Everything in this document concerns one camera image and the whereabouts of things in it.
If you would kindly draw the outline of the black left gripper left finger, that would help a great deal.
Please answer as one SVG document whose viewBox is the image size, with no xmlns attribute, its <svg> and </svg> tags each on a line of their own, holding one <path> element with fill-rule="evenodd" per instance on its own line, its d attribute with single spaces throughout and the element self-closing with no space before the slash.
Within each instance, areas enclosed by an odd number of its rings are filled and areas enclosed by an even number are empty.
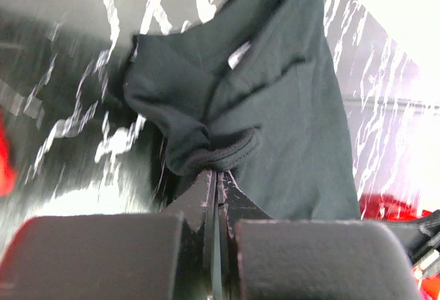
<svg viewBox="0 0 440 300">
<path fill-rule="evenodd" d="M 2 299 L 211 299 L 217 174 L 160 213 L 35 217 L 1 261 Z"/>
</svg>

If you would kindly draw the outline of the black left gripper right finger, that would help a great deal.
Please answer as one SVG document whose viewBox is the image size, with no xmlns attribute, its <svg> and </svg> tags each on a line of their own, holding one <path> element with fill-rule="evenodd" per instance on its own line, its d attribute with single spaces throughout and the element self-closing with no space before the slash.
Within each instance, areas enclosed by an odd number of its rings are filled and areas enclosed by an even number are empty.
<svg viewBox="0 0 440 300">
<path fill-rule="evenodd" d="M 217 180 L 224 299 L 419 299 L 387 225 L 270 218 L 229 173 Z"/>
</svg>

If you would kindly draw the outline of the black t shirt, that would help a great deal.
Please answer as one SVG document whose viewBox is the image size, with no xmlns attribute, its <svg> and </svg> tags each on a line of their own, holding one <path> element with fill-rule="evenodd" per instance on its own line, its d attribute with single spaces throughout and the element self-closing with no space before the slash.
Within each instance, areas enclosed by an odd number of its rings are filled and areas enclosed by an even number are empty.
<svg viewBox="0 0 440 300">
<path fill-rule="evenodd" d="M 180 34 L 141 34 L 128 106 L 184 180 L 230 172 L 277 219 L 358 219 L 347 116 L 323 0 L 229 0 Z"/>
</svg>

